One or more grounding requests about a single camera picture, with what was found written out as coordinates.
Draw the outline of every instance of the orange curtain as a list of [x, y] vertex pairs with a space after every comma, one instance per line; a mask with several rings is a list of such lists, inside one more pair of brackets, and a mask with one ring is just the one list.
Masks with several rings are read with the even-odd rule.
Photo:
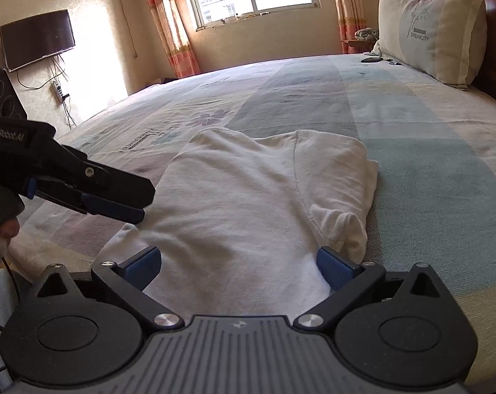
[[177, 10], [175, 0], [147, 0], [166, 55], [177, 78], [200, 74], [199, 64]]
[[[364, 18], [362, 0], [336, 0], [337, 15], [339, 16], [339, 34], [341, 40], [354, 40], [355, 33], [367, 27]], [[342, 43], [344, 54], [362, 53], [359, 47], [349, 47]]]

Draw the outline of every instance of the television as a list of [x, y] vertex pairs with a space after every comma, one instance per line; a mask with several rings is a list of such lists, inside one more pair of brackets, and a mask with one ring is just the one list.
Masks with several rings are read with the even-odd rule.
[[0, 41], [8, 72], [75, 47], [67, 10], [37, 14], [2, 25]]

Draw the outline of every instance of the silver bolt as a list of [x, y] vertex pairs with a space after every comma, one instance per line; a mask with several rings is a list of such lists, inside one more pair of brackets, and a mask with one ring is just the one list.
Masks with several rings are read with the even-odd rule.
[[297, 322], [304, 327], [319, 327], [325, 321], [317, 314], [303, 314]]
[[180, 320], [181, 319], [175, 314], [165, 313], [165, 314], [159, 314], [157, 317], [153, 319], [153, 322], [157, 326], [173, 327], [175, 325], [178, 325]]

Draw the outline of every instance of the beige pillow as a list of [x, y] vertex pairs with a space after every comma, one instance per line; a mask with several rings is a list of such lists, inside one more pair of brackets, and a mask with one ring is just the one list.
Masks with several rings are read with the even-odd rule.
[[379, 50], [468, 89], [487, 47], [485, 0], [379, 0]]

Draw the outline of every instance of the bed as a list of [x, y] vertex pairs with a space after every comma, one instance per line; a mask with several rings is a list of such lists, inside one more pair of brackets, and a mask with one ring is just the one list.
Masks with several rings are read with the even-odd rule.
[[[477, 85], [496, 98], [496, 0]], [[82, 123], [60, 142], [150, 178], [205, 126], [253, 138], [313, 129], [361, 140], [379, 162], [365, 260], [388, 270], [430, 263], [476, 330], [467, 384], [496, 391], [496, 100], [362, 55], [262, 62], [154, 85]], [[38, 198], [27, 201], [11, 258], [28, 278], [52, 262], [85, 271], [123, 228]]]

